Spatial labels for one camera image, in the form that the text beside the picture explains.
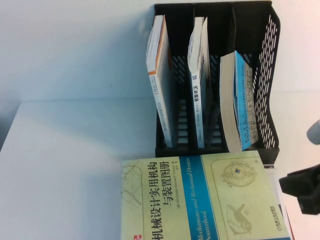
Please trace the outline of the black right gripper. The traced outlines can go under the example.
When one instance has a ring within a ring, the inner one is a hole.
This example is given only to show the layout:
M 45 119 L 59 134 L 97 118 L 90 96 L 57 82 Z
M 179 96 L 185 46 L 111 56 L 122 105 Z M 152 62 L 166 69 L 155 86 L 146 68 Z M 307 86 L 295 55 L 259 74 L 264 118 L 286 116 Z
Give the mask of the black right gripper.
M 283 193 L 298 197 L 302 214 L 318 215 L 320 213 L 320 193 L 314 192 L 320 184 L 320 164 L 308 171 L 296 171 L 279 179 Z

